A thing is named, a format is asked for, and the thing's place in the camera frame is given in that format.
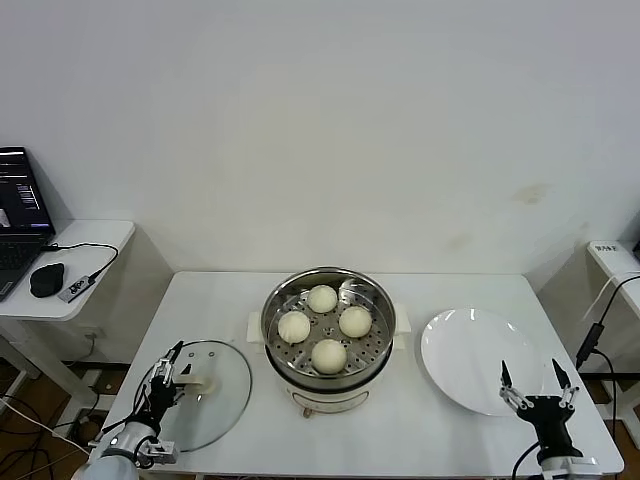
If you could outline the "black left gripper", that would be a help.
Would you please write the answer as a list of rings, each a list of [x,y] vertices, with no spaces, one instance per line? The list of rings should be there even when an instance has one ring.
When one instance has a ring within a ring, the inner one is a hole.
[[[174,364],[183,346],[184,341],[178,341],[154,364],[147,400],[147,417],[152,426],[160,425],[167,410],[174,406],[175,399],[193,390],[190,383],[191,364],[187,364],[180,372],[175,371],[173,374]]]

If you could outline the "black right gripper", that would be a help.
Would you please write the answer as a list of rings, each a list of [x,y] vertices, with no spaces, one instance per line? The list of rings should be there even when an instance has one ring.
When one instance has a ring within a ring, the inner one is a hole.
[[[539,444],[538,460],[555,457],[583,457],[574,447],[566,423],[575,413],[574,397],[579,391],[573,386],[568,373],[555,358],[552,359],[554,373],[561,388],[561,396],[527,396],[513,387],[513,382],[504,360],[501,361],[501,387],[499,396],[516,415],[530,423]]]

